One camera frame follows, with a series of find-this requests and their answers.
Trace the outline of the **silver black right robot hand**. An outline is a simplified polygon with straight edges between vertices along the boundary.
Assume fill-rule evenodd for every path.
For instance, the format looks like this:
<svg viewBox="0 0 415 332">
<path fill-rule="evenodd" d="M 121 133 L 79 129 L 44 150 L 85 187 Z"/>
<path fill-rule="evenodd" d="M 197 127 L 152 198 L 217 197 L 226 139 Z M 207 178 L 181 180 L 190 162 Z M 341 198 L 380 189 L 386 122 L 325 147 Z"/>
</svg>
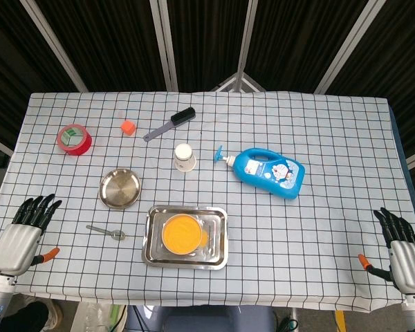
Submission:
<svg viewBox="0 0 415 332">
<path fill-rule="evenodd" d="M 379 220 L 389 253 L 389 270 L 375 268 L 359 254 L 363 269 L 394 287 L 404 295 L 415 295 L 415 232 L 411 224 L 385 208 L 373 212 Z"/>
</svg>

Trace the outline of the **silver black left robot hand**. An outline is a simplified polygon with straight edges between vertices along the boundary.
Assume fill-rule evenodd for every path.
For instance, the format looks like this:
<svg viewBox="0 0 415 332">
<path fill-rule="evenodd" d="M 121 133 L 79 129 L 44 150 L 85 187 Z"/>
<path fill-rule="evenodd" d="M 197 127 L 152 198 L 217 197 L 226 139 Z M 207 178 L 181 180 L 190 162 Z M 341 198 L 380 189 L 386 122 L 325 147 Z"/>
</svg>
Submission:
<svg viewBox="0 0 415 332">
<path fill-rule="evenodd" d="M 46 254 L 36 253 L 39 242 L 62 204 L 55 195 L 38 196 L 24 201 L 0 238 L 0 275 L 18 277 L 31 266 L 54 259 L 59 248 Z"/>
</svg>

